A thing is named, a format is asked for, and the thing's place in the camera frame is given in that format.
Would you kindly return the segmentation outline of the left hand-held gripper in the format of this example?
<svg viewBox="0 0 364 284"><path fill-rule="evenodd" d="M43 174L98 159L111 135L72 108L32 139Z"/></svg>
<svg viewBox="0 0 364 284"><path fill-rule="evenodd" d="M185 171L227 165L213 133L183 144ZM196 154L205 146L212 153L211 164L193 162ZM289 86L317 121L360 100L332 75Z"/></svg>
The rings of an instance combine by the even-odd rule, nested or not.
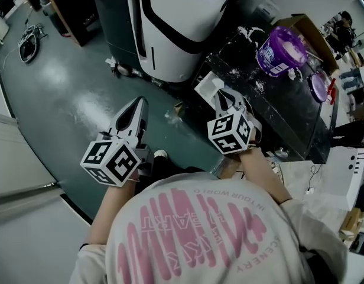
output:
<svg viewBox="0 0 364 284"><path fill-rule="evenodd" d="M147 129L148 107L143 96L131 100L113 117L108 133L89 144L80 165L95 181L122 187L134 181L134 173L150 176L154 154L139 144Z"/></svg>

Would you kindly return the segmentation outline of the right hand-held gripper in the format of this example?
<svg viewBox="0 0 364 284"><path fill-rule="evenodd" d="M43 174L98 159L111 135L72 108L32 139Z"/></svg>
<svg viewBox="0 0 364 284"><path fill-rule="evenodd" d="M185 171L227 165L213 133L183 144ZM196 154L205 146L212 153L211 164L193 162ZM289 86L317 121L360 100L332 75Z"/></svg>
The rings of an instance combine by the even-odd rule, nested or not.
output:
<svg viewBox="0 0 364 284"><path fill-rule="evenodd" d="M216 118L207 123L208 138L223 154L258 147L261 123L248 111L243 96L231 88L219 89L215 96Z"/></svg>

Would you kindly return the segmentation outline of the white detergent drawer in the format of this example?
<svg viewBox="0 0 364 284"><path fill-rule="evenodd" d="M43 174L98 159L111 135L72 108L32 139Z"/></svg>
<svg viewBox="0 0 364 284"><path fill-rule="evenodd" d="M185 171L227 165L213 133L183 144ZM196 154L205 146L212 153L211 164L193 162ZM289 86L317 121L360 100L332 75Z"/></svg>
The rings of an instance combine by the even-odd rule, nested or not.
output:
<svg viewBox="0 0 364 284"><path fill-rule="evenodd" d="M195 91L215 110L215 95L225 83L213 72L209 72L195 87Z"/></svg>

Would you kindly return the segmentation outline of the purple detergent powder tub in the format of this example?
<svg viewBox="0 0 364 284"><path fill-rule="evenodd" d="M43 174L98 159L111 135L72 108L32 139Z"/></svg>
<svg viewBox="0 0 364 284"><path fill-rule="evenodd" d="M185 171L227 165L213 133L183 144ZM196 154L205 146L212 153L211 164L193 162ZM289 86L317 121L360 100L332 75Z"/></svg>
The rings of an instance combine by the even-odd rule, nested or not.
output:
<svg viewBox="0 0 364 284"><path fill-rule="evenodd" d="M266 74L278 77L292 68L301 67L307 61L307 52L291 29L277 26L258 49L256 60Z"/></svg>

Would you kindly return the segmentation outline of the white powder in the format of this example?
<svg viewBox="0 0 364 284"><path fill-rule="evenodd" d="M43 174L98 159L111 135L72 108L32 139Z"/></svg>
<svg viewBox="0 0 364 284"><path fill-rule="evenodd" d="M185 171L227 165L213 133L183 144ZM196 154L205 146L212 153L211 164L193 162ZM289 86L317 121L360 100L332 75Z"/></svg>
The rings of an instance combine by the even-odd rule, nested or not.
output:
<svg viewBox="0 0 364 284"><path fill-rule="evenodd" d="M254 32L262 32L264 33L265 31L261 28L258 27L251 27L250 29L246 29L245 27L242 26L238 26L237 30L239 33L241 33L243 36L245 36L245 38L250 42L250 43L255 43L256 46L258 46L258 43L256 41L253 41L251 36Z"/></svg>

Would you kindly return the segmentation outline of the person's left forearm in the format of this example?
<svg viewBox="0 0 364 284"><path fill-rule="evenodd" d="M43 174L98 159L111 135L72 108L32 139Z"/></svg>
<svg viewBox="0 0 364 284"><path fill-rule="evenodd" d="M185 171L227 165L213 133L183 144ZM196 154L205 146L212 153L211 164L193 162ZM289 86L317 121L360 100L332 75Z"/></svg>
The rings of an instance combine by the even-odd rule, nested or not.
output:
<svg viewBox="0 0 364 284"><path fill-rule="evenodd" d="M127 181L123 187L109 186L90 226L85 243L107 243L111 226L121 208L135 195L136 182Z"/></svg>

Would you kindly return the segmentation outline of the person's right forearm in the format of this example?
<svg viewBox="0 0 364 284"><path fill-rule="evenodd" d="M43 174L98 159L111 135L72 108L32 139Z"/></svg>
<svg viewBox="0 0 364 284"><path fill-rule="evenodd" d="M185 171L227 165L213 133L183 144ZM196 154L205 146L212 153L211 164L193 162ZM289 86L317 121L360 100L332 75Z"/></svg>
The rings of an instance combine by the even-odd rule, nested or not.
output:
<svg viewBox="0 0 364 284"><path fill-rule="evenodd" d="M246 179L264 189L278 205L292 199L259 148L244 151L239 158Z"/></svg>

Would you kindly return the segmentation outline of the person's black trousers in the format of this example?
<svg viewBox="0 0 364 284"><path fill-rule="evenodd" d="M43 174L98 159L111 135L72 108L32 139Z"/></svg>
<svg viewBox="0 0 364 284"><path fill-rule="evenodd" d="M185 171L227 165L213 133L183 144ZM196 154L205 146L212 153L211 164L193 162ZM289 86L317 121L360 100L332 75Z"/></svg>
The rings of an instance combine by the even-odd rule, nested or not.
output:
<svg viewBox="0 0 364 284"><path fill-rule="evenodd" d="M173 180L170 177L173 176L177 177L176 180L199 180L201 178L218 180L213 174L197 167L189 166L187 168L181 168L169 158L157 156L154 158L151 175L139 177L139 182L135 185L135 195L141 193L159 180L166 180L167 183L172 182Z"/></svg>

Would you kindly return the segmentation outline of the purple tub lid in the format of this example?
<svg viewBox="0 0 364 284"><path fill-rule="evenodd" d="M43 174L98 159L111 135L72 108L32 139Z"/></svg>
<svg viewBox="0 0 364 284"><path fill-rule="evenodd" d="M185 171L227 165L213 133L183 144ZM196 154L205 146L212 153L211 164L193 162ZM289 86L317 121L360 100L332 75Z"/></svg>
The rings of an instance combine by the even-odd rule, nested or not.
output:
<svg viewBox="0 0 364 284"><path fill-rule="evenodd" d="M327 89L322 78L317 73L313 73L307 78L307 81L315 101L318 103L325 102L327 99Z"/></svg>

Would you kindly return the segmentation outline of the white and black robot machine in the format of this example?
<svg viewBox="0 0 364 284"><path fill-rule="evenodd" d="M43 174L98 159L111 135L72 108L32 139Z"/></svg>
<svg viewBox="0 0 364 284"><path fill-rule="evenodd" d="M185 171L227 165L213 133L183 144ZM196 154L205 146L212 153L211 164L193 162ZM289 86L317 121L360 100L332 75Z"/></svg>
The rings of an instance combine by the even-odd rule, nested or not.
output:
<svg viewBox="0 0 364 284"><path fill-rule="evenodd" d="M113 70L189 80L229 0L94 0Z"/></svg>

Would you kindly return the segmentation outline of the white plastic box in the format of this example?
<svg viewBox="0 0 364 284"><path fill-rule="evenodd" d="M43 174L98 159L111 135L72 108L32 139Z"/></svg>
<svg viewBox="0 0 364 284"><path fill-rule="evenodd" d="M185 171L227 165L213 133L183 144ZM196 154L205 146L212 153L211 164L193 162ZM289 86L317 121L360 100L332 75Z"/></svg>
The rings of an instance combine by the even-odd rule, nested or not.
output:
<svg viewBox="0 0 364 284"><path fill-rule="evenodd" d="M281 15L279 7L272 0L265 0L256 7L258 14L267 22L273 22Z"/></svg>

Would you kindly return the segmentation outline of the large open cardboard box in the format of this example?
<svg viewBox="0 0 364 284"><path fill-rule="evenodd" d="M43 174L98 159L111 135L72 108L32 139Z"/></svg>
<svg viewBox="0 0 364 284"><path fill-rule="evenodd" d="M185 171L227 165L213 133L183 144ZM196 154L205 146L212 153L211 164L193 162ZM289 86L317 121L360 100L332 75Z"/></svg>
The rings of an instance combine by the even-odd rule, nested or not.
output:
<svg viewBox="0 0 364 284"><path fill-rule="evenodd" d="M327 74L332 75L339 69L330 46L306 14L292 14L291 17L278 20L274 25L287 27L302 38L303 44L308 45L308 50L321 60Z"/></svg>

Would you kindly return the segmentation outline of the white vanity counter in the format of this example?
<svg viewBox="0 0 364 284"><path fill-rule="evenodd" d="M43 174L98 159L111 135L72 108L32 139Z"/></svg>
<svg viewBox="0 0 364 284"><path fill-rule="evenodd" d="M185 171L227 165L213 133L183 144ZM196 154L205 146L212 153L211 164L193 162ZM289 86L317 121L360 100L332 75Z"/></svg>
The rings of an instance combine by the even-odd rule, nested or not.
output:
<svg viewBox="0 0 364 284"><path fill-rule="evenodd" d="M335 147L323 164L307 160L279 165L292 197L315 209L327 206L350 211L364 183L364 149ZM314 193L306 195L307 188L314 188Z"/></svg>

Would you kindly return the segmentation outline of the white door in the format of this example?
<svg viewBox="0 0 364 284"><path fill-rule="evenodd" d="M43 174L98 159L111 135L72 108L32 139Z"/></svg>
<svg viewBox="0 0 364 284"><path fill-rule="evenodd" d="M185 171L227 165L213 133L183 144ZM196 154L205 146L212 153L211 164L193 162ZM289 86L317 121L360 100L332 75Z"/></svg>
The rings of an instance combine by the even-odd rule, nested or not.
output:
<svg viewBox="0 0 364 284"><path fill-rule="evenodd" d="M68 284L91 223L57 185L0 195L0 284Z"/></svg>

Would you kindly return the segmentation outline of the small cardboard box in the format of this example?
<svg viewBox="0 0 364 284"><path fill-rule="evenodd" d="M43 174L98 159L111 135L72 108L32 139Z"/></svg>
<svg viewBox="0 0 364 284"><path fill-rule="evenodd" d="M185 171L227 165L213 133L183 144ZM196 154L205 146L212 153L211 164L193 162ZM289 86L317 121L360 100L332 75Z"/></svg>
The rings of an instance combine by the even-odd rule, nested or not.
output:
<svg viewBox="0 0 364 284"><path fill-rule="evenodd" d="M364 219L364 212L359 208L348 211L339 230L339 237L344 241L354 241L359 234Z"/></svg>

